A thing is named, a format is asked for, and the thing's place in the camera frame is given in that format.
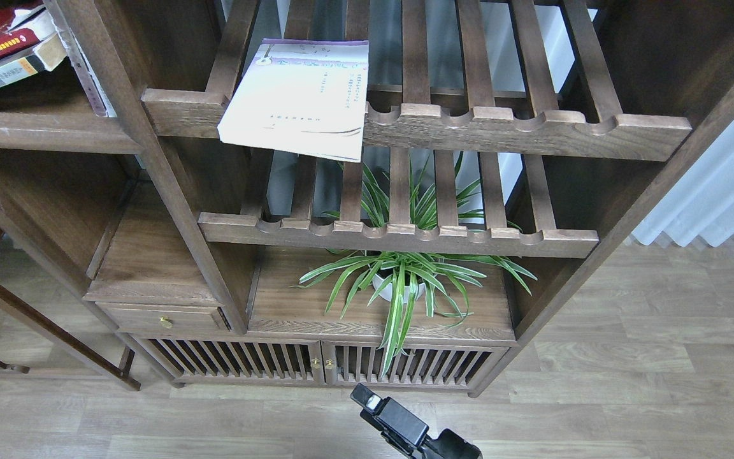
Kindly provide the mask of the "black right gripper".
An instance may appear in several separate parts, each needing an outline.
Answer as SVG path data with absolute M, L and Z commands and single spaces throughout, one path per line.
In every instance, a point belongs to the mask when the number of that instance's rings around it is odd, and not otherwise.
M 480 448 L 452 430 L 434 439 L 429 427 L 393 398 L 382 398 L 358 383 L 350 399 L 361 407 L 359 415 L 378 430 L 385 441 L 408 458 L 481 458 Z

